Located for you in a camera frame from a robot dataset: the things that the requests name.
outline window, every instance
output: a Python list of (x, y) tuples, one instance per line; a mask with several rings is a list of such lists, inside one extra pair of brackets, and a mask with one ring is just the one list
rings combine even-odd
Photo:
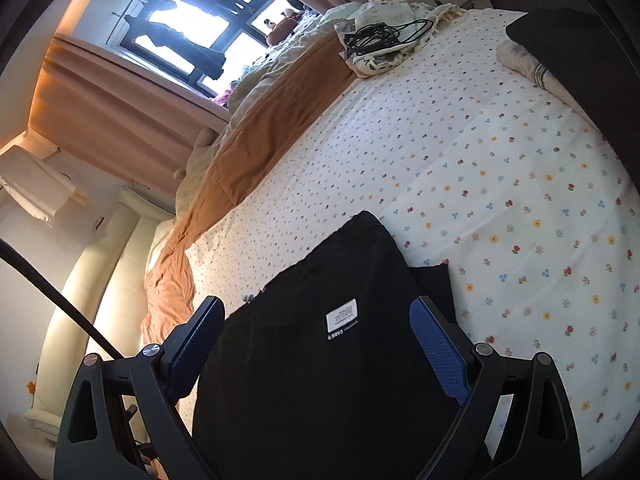
[(202, 84), (211, 88), (215, 93), (222, 94), (233, 80), (240, 77), (242, 67), (254, 59), (258, 59), (265, 50), (263, 44), (242, 32), (226, 50), (226, 61), (222, 67), (225, 71), (222, 76), (215, 81), (210, 77), (205, 77)]
[(138, 18), (163, 23), (183, 33), (184, 37), (204, 48), (225, 54), (223, 74), (213, 80), (190, 60), (168, 46), (155, 46), (148, 35), (135, 34), (132, 28), (120, 45), (157, 66), (192, 88), (213, 96), (225, 91), (239, 78), (242, 68), (267, 50), (265, 35), (268, 19), (279, 22), (282, 11), (290, 5), (286, 0), (148, 0)]

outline clothing label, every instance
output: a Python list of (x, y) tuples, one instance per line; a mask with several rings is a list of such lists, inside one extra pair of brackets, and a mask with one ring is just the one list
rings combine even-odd
[(343, 306), (339, 306), (326, 315), (326, 330), (331, 333), (341, 326), (350, 323), (358, 317), (358, 306), (356, 300), (351, 300)]

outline floral bedsheet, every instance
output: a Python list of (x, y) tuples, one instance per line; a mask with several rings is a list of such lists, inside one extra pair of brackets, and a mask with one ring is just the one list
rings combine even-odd
[[(599, 132), (496, 62), (519, 15), (470, 11), (401, 66), (356, 81), (189, 249), (194, 303), (215, 294), (231, 313), (369, 210), (412, 266), (449, 263), (473, 341), (553, 356), (587, 472), (640, 408), (640, 198)], [(180, 406), (188, 427), (193, 403)]]

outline black pole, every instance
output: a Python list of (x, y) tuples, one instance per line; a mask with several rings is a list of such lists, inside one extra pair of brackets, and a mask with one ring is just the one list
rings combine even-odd
[(42, 294), (49, 298), (56, 306), (58, 306), (65, 314), (67, 314), (82, 330), (94, 338), (94, 341), (104, 349), (114, 359), (124, 359), (124, 356), (118, 352), (115, 347), (107, 341), (95, 326), (93, 326), (82, 313), (74, 307), (67, 298), (60, 294), (57, 289), (51, 285), (45, 277), (40, 274), (25, 258), (22, 257), (11, 245), (0, 238), (0, 258), (11, 265), (15, 270), (20, 272), (27, 280), (29, 280)]

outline tangled cable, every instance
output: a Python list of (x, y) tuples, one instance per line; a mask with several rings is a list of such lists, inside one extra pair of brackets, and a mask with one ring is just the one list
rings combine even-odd
[[(416, 23), (421, 23), (422, 26), (404, 41), (400, 41), (398, 39), (400, 33), (405, 28), (415, 25)], [(397, 27), (391, 27), (384, 22), (366, 25), (353, 34), (344, 35), (344, 42), (347, 44), (347, 56), (350, 57), (353, 54), (356, 56), (364, 56), (365, 54), (371, 54), (384, 48), (412, 43), (429, 32), (431, 27), (433, 27), (433, 22), (427, 19), (415, 20), (414, 22), (398, 25)]]

